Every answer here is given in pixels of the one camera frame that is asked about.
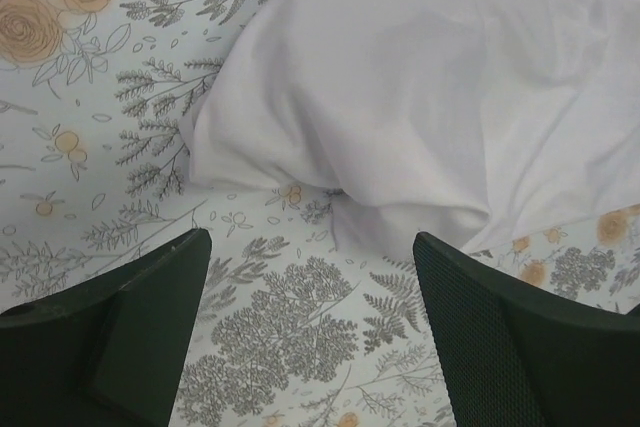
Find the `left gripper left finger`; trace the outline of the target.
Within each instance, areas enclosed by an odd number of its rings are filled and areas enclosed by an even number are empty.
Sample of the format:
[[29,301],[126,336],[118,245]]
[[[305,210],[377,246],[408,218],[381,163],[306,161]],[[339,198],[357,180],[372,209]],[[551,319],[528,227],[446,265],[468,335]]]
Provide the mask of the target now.
[[3,312],[2,425],[168,425],[211,248],[192,229]]

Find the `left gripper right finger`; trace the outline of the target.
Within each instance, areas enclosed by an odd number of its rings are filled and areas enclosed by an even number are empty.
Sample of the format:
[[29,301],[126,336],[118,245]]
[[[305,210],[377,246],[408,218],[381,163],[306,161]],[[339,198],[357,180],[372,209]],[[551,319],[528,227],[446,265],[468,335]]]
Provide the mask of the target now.
[[638,309],[562,298],[426,232],[413,256],[457,425],[638,425]]

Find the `white t shirt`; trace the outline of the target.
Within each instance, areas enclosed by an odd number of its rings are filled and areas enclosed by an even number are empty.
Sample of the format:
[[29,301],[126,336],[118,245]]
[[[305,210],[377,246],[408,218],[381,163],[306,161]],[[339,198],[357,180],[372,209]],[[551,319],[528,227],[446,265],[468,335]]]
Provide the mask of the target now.
[[181,132],[201,186],[338,189],[466,251],[639,200],[639,0],[269,0]]

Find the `floral table mat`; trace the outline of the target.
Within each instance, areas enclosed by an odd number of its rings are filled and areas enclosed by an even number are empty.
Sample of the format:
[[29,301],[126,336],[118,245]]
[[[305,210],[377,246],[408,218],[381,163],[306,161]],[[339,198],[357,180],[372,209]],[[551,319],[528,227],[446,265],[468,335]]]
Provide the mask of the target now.
[[[1,315],[204,229],[166,426],[459,426],[413,256],[426,231],[389,257],[337,243],[338,189],[189,178],[182,123],[268,1],[1,0]],[[456,249],[562,298],[639,311],[639,200]]]

